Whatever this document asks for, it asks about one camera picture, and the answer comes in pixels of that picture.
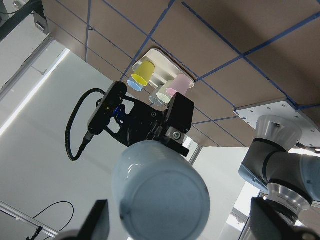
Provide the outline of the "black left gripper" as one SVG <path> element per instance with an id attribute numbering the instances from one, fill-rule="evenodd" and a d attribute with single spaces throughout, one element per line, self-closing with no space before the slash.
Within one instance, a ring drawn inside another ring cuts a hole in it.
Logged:
<path id="1" fill-rule="evenodd" d="M 185 135 L 192 126 L 195 103 L 179 92 L 170 100 L 167 110 L 161 112 L 135 98 L 124 96 L 103 131 L 126 147 L 145 140 L 155 140 L 162 127 L 159 141 L 186 157 L 190 152 L 183 146 Z"/>

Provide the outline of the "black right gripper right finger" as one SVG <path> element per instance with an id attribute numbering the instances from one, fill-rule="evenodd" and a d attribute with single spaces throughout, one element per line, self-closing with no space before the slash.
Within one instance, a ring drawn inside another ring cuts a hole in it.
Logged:
<path id="1" fill-rule="evenodd" d="M 260 197 L 251 199 L 250 230 L 256 240 L 314 240 L 315 232 L 290 225 L 284 216 L 294 220 L 289 210 Z"/>

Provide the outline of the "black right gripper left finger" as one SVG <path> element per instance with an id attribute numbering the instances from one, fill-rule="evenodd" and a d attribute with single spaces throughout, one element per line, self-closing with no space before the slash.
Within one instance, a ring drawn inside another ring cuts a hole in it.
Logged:
<path id="1" fill-rule="evenodd" d="M 110 234 L 108 200 L 97 200 L 82 225 L 78 240 L 107 240 Z"/>

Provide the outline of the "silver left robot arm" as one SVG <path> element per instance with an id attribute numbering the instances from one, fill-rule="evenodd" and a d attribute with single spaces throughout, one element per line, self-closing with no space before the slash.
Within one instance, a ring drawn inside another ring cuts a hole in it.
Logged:
<path id="1" fill-rule="evenodd" d="M 88 127 L 109 132 L 126 146 L 112 176 L 112 189 L 126 230 L 136 238 L 190 238 L 207 224 L 210 195 L 186 161 L 183 137 L 192 126 L 194 103 L 180 93 L 158 111 L 123 91 L 97 101 Z M 270 193 L 260 208 L 271 218 L 294 222 L 300 211 L 320 199 L 320 159 L 290 153 L 301 130 L 281 117 L 264 115 L 239 174 Z"/>

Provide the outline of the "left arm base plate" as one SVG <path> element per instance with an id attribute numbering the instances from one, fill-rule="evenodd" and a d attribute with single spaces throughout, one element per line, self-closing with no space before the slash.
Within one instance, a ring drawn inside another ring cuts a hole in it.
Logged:
<path id="1" fill-rule="evenodd" d="M 255 129 L 257 138 L 274 142 L 287 152 L 296 144 L 320 147 L 320 127 L 286 98 L 238 107 L 234 113 Z"/>

